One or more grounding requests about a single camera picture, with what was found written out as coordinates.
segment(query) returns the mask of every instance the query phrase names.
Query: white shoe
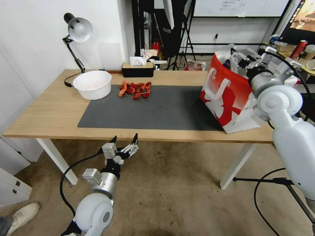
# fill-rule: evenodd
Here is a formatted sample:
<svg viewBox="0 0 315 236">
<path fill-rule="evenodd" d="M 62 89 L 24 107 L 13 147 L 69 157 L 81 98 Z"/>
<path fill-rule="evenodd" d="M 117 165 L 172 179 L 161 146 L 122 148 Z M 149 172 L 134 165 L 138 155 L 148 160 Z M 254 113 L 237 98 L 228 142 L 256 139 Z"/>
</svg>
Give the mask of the white shoe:
<svg viewBox="0 0 315 236">
<path fill-rule="evenodd" d="M 15 212 L 14 215 L 12 216 L 13 223 L 11 225 L 11 228 L 7 232 L 7 236 L 10 236 L 19 227 L 26 225 L 31 219 L 34 218 L 39 209 L 40 209 L 39 203 L 31 203 Z"/>
</svg>

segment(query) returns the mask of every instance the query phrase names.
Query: table leg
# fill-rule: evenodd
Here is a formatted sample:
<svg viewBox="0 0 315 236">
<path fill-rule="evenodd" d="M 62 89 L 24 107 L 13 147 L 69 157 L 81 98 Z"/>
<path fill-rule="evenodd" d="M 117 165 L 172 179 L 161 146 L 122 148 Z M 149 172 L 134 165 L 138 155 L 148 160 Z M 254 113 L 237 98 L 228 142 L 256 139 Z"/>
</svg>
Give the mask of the table leg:
<svg viewBox="0 0 315 236">
<path fill-rule="evenodd" d="M 62 155 L 60 154 L 58 149 L 55 147 L 53 142 L 50 139 L 37 138 L 36 140 L 47 152 L 47 154 L 50 156 L 52 161 L 58 166 L 61 172 L 64 173 L 69 168 L 69 165 L 67 164 L 65 159 L 63 159 Z M 69 182 L 73 185 L 75 185 L 78 181 L 78 178 L 75 176 L 72 170 L 68 171 L 66 177 L 69 180 Z"/>
<path fill-rule="evenodd" d="M 232 166 L 224 175 L 223 179 L 220 182 L 221 189 L 226 189 L 233 178 L 236 176 L 237 172 L 241 169 L 250 155 L 253 153 L 257 144 L 245 144 L 242 150 L 239 152 L 237 157 L 235 158 Z"/>
</svg>

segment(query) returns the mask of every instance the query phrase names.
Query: whiteboard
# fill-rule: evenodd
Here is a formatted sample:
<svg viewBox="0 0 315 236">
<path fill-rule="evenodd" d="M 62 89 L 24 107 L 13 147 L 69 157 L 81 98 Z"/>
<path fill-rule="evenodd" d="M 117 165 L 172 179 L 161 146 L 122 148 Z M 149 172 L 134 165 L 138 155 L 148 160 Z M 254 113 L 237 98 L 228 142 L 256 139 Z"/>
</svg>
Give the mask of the whiteboard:
<svg viewBox="0 0 315 236">
<path fill-rule="evenodd" d="M 196 0 L 194 16 L 280 17 L 289 0 Z"/>
</svg>

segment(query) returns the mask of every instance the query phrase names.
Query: white cabinet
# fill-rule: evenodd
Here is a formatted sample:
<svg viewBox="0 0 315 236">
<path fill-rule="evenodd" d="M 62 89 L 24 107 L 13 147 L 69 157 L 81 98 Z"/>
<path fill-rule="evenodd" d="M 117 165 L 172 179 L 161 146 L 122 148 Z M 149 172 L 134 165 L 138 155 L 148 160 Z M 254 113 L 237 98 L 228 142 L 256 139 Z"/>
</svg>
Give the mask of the white cabinet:
<svg viewBox="0 0 315 236">
<path fill-rule="evenodd" d="M 32 188 L 0 168 L 0 207 L 26 201 Z"/>
<path fill-rule="evenodd" d="M 31 93 L 0 52 L 0 167 L 2 165 L 2 168 L 10 173 L 17 173 L 18 169 L 22 170 L 29 165 L 27 160 L 37 161 L 43 151 L 35 139 L 1 136 L 33 101 Z"/>
</svg>

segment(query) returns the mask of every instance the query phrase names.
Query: lamp arm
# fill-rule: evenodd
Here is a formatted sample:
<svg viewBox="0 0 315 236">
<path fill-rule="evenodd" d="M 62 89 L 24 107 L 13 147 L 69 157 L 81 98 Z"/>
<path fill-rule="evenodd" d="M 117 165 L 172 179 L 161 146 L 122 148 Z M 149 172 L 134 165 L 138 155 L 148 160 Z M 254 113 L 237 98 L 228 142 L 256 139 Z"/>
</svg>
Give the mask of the lamp arm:
<svg viewBox="0 0 315 236">
<path fill-rule="evenodd" d="M 80 68 L 80 70 L 82 71 L 82 73 L 85 72 L 85 67 L 83 65 L 83 63 L 80 61 L 80 59 L 78 59 L 74 52 L 72 51 L 72 49 L 70 48 L 70 43 L 73 41 L 72 39 L 69 38 L 69 35 L 65 38 L 62 39 L 62 41 L 65 43 L 65 45 L 67 46 L 67 48 L 69 49 L 71 55 L 74 58 L 74 61 L 76 62 L 76 64 L 78 65 L 78 67 Z"/>
</svg>

